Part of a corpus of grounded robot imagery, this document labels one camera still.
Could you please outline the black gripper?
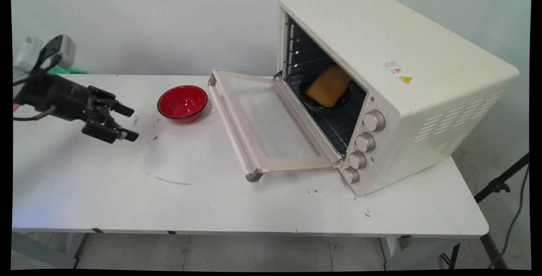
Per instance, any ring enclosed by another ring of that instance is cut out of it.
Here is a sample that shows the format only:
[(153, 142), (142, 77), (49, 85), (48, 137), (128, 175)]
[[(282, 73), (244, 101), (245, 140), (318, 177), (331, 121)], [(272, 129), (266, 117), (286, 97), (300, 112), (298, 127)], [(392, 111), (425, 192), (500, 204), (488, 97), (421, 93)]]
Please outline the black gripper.
[(25, 82), (15, 96), (15, 104), (30, 105), (37, 112), (54, 107), (52, 116), (66, 121), (86, 122), (82, 133), (112, 144), (116, 140), (135, 142), (139, 133), (124, 129), (112, 119), (88, 119), (87, 110), (108, 108), (118, 114), (131, 117), (134, 109), (122, 104), (116, 95), (94, 86), (83, 86), (59, 74), (43, 73)]

